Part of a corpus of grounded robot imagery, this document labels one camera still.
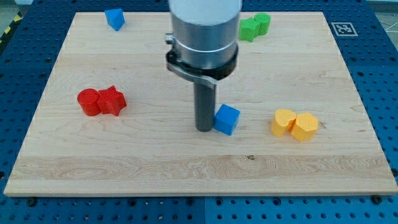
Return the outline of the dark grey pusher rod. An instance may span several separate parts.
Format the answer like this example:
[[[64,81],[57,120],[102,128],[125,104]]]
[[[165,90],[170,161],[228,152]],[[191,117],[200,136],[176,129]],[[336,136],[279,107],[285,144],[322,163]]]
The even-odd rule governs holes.
[[[194,84],[195,127],[201,132],[213,129],[216,90],[203,84]]]

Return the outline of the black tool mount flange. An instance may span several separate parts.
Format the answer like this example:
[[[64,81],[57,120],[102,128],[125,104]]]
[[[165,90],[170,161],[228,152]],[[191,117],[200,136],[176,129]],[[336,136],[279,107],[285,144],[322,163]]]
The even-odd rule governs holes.
[[[229,76],[236,67],[238,61],[239,47],[236,47],[234,54],[230,60],[224,65],[211,69],[195,68],[182,62],[174,49],[168,51],[165,55],[167,69],[178,77],[193,82],[195,84],[205,85],[214,89],[219,80]]]

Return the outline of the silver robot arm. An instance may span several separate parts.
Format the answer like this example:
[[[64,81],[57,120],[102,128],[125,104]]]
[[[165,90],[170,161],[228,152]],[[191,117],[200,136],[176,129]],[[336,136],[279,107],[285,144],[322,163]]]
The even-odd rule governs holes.
[[[213,129],[217,84],[236,67],[242,5],[242,0],[169,1],[167,69],[193,83],[195,127],[201,132]]]

